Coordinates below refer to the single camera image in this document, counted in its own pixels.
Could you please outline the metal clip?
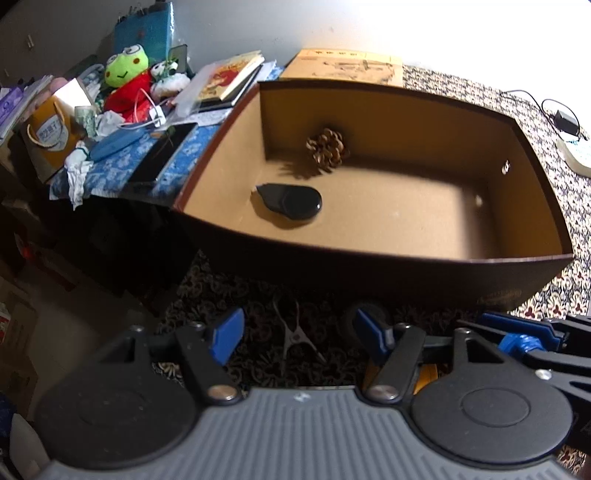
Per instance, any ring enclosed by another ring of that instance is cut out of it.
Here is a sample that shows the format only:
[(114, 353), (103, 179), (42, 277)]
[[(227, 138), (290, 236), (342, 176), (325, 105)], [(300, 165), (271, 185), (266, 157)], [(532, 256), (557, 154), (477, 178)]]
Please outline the metal clip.
[(324, 355), (318, 351), (314, 342), (305, 334), (304, 329), (301, 328), (301, 314), (300, 305), (297, 302), (287, 303), (286, 301), (273, 301), (273, 310), (276, 312), (277, 318), (283, 323), (284, 339), (283, 339), (283, 357), (281, 357), (280, 373), (284, 374), (287, 367), (287, 354), (291, 347), (297, 345), (308, 345), (312, 351), (317, 354), (318, 359), (326, 362)]

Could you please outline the orange tape measure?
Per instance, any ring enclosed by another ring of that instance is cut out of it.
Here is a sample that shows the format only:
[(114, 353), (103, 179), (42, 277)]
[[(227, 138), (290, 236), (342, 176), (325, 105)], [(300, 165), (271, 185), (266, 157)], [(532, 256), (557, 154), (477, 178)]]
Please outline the orange tape measure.
[[(369, 388), (370, 384), (375, 380), (380, 371), (379, 366), (375, 363), (370, 362), (367, 366), (365, 377), (363, 377), (362, 390), (365, 391)], [(423, 364), (419, 369), (419, 376), (415, 382), (414, 395), (417, 395), (424, 387), (430, 383), (436, 381), (439, 378), (439, 371), (436, 364)]]

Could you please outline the patterned tablecloth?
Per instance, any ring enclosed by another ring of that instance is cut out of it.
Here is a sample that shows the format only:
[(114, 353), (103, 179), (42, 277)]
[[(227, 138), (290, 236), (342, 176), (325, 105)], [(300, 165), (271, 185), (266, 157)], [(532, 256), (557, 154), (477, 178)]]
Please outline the patterned tablecloth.
[[(572, 172), (557, 146), (558, 136), (525, 91), (503, 93), (453, 75), (415, 66), (403, 71), (405, 87), (466, 100), (514, 117), (541, 161), (557, 196), (574, 242), (573, 263), (544, 288), (512, 310), (512, 315), (537, 322), (572, 321), (590, 307), (590, 182)], [(245, 277), (232, 273), (221, 260), (201, 249), (177, 288), (156, 331), (167, 334), (191, 322), (209, 326), (230, 301), (245, 304), (245, 336), (224, 370), (242, 389), (249, 387), (312, 387), (324, 383), (349, 385), (375, 371), (362, 351), (352, 326), (351, 310), (335, 313), (334, 305), (322, 304), (325, 324), (304, 324), (304, 331), (321, 346), (328, 360), (315, 359), (311, 349), (290, 352), (290, 370), (280, 373), (280, 342), (283, 324), (273, 308), (246, 292)]]

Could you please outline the brown cardboard box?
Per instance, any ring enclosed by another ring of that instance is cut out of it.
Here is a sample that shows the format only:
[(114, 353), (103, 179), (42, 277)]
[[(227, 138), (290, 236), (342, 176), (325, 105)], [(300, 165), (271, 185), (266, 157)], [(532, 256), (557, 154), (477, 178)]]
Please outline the brown cardboard box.
[[(351, 155), (318, 169), (325, 128)], [(322, 211), (293, 221), (256, 186), (313, 187)], [(553, 188), (518, 123), (404, 88), (280, 80), (253, 88), (200, 156), (177, 211), (212, 248), (283, 292), (510, 310), (574, 258)]]

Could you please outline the black oval case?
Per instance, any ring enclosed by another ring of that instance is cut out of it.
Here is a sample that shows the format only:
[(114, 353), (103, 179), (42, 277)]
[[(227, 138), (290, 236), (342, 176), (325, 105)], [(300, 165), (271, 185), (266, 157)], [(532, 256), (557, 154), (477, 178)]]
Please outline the black oval case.
[(293, 221), (310, 221), (322, 211), (322, 195), (313, 187), (266, 183), (256, 192), (267, 209)]

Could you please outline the pine cone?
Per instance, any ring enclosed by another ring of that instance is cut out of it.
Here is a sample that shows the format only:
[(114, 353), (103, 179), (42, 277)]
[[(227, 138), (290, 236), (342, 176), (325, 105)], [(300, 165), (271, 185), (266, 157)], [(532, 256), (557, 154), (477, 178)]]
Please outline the pine cone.
[(311, 158), (318, 169), (325, 172), (332, 172), (339, 168), (351, 155), (346, 148), (342, 133), (329, 128), (308, 138), (305, 148), (311, 153)]

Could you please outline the blue floral cloth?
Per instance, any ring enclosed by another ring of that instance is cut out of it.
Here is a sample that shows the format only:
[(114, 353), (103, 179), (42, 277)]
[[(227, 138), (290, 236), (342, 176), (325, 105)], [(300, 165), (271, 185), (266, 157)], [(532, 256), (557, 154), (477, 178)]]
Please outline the blue floral cloth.
[[(207, 119), (209, 125), (203, 126), (198, 123), (193, 128), (169, 164), (161, 171), (158, 181), (146, 193), (150, 201), (167, 204), (176, 198), (191, 170), (197, 165), (198, 158), (221, 127), (221, 120), (228, 115), (229, 110), (219, 114), (211, 113), (211, 119)], [(104, 160), (95, 162), (85, 177), (82, 199), (85, 200), (90, 196), (121, 197), (129, 177), (155, 142), (155, 138), (144, 134), (130, 146)]]

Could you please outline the black smartphone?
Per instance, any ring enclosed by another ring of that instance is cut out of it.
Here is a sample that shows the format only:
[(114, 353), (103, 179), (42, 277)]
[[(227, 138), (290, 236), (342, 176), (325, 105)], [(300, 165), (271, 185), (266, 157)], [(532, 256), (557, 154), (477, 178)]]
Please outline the black smartphone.
[(132, 172), (127, 183), (133, 186), (155, 184), (174, 153), (195, 126), (195, 123), (186, 123), (166, 129)]

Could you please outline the black power adapter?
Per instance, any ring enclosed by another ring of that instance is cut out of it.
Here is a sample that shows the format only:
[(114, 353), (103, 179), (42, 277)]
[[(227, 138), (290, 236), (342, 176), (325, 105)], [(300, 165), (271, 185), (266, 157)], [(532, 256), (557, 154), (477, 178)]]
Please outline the black power adapter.
[(561, 110), (557, 110), (554, 113), (553, 122), (555, 127), (561, 132), (572, 136), (579, 136), (580, 134), (580, 125), (578, 120)]

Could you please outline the blue face mask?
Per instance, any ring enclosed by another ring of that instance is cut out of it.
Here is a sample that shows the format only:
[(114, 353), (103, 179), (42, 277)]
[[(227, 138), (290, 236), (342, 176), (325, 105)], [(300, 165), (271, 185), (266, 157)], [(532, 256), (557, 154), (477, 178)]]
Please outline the blue face mask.
[(89, 151), (88, 159), (92, 162), (101, 161), (136, 142), (146, 132), (146, 128), (117, 129), (92, 147)]

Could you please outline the book with red cover art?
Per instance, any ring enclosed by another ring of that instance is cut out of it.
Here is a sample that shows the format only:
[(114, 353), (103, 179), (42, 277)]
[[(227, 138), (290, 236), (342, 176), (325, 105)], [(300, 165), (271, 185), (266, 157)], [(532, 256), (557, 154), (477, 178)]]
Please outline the book with red cover art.
[(199, 102), (224, 101), (263, 64), (259, 50), (232, 56), (218, 63), (204, 88), (197, 95)]

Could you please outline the white panda plush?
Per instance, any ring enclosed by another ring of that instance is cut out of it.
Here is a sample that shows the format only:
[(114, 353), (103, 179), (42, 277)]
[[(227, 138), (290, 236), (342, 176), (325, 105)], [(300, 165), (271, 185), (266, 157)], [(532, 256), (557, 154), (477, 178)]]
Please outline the white panda plush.
[(149, 72), (153, 80), (150, 86), (150, 96), (154, 101), (175, 97), (189, 84), (189, 77), (178, 71), (178, 62), (164, 60), (154, 64)]

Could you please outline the orange paper bag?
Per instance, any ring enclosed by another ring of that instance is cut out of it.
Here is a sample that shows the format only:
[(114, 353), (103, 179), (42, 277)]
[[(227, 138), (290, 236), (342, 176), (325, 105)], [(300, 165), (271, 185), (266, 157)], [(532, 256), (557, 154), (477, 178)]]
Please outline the orange paper bag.
[(25, 121), (22, 133), (41, 182), (51, 179), (63, 166), (85, 133), (74, 119), (74, 108), (53, 95)]

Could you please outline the green frog plush toy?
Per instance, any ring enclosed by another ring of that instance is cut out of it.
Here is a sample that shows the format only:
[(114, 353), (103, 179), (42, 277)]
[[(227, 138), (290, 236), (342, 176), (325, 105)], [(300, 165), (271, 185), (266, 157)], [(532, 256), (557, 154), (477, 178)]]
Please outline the green frog plush toy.
[(104, 102), (105, 111), (119, 114), (127, 123), (148, 119), (151, 76), (148, 57), (140, 44), (124, 47), (111, 56), (106, 62), (104, 80), (112, 89)]

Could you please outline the teal bag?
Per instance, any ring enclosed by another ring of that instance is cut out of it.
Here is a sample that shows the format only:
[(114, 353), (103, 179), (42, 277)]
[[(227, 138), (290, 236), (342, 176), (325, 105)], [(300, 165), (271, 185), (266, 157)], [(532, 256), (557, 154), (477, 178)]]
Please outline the teal bag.
[(139, 44), (149, 61), (166, 59), (174, 34), (173, 13), (173, 4), (169, 1), (155, 1), (149, 7), (131, 7), (115, 24), (114, 53)]

